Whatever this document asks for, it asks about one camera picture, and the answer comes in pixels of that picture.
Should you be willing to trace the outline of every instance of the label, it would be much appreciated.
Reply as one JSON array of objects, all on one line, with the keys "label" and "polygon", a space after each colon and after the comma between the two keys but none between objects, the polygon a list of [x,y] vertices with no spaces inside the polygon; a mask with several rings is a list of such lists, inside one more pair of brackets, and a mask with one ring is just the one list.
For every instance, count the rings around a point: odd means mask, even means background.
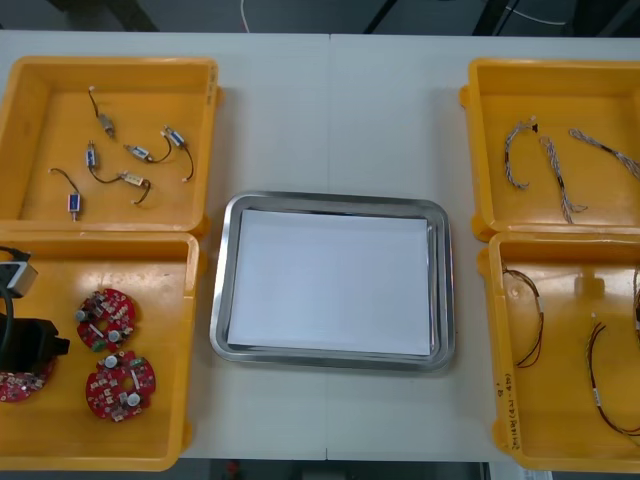
[{"label": "label", "polygon": [[144,178],[140,177],[139,175],[134,175],[133,173],[125,173],[122,176],[122,179],[125,182],[130,183],[131,185],[135,185],[136,187],[141,187],[144,183]]},{"label": "label", "polygon": [[520,450],[520,431],[518,426],[518,411],[516,408],[515,394],[513,391],[513,379],[510,373],[504,376],[504,385],[496,384],[496,394],[503,402],[508,414],[507,429],[509,430],[509,448]]}]

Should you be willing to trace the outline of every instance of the white paper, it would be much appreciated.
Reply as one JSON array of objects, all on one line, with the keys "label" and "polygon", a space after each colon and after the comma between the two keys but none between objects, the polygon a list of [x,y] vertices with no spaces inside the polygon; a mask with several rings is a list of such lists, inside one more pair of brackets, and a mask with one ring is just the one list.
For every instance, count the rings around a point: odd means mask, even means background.
[{"label": "white paper", "polygon": [[428,355],[425,220],[242,213],[230,344]]}]

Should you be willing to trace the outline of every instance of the capacitor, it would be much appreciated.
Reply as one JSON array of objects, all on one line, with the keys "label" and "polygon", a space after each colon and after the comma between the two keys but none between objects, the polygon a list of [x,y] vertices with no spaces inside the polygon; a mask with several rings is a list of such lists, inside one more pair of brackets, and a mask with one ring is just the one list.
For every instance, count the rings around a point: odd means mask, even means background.
[{"label": "capacitor", "polygon": [[89,321],[89,312],[87,312],[85,310],[78,310],[78,311],[76,311],[74,317],[76,319],[76,322],[78,322],[78,323],[88,322]]},{"label": "capacitor", "polygon": [[122,338],[122,335],[117,330],[111,330],[107,336],[111,343],[118,343]]},{"label": "capacitor", "polygon": [[132,393],[127,397],[127,405],[130,407],[137,407],[140,404],[140,395]]},{"label": "capacitor", "polygon": [[107,368],[115,368],[118,365],[118,357],[115,355],[109,355],[104,359],[104,366]]}]

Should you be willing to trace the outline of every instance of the gray floor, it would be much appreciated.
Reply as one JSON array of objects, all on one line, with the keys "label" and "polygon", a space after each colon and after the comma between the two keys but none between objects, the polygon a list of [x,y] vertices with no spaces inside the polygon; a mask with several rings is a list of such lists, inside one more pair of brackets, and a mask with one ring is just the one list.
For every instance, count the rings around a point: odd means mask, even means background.
[{"label": "gray floor", "polygon": [[[161,31],[242,32],[240,0],[140,0]],[[247,22],[257,33],[362,33],[384,0],[245,0]],[[118,21],[97,1],[78,11],[58,11],[45,0],[2,0],[6,29],[120,31]],[[483,0],[399,0],[376,33],[469,35]],[[518,11],[544,20],[567,21],[575,0],[523,1]],[[559,36],[563,27],[512,15],[503,35]]]}]

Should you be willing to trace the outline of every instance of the wire bundle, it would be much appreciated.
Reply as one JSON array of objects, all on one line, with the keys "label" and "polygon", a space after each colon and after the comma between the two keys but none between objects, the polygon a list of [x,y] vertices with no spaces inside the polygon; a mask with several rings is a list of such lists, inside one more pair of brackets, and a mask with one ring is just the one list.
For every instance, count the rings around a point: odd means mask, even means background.
[{"label": "wire bundle", "polygon": [[[505,268],[502,270],[503,273],[508,273],[514,278],[517,278],[523,281],[533,292],[533,298],[536,302],[536,310],[538,311],[538,334],[536,335],[536,340],[529,349],[529,352],[519,361],[516,362],[516,367],[518,368],[529,368],[536,364],[538,359],[540,358],[540,352],[542,350],[542,331],[544,330],[544,309],[542,308],[542,302],[540,299],[540,292],[536,288],[535,283],[531,280],[527,275],[518,270],[509,270]],[[530,363],[527,363],[531,356],[535,353],[535,358]]]},{"label": "wire bundle", "polygon": [[562,174],[560,173],[560,161],[558,160],[558,153],[556,152],[556,147],[551,141],[549,137],[540,138],[540,143],[544,147],[547,152],[547,156],[549,157],[549,161],[551,162],[551,168],[553,168],[554,173],[556,174],[556,179],[558,180],[558,186],[560,187],[560,192],[562,193],[562,215],[567,223],[573,223],[573,219],[571,218],[571,213],[579,213],[585,211],[588,207],[585,205],[574,205],[569,200],[567,196],[567,188],[564,185],[564,180],[562,179]]}]

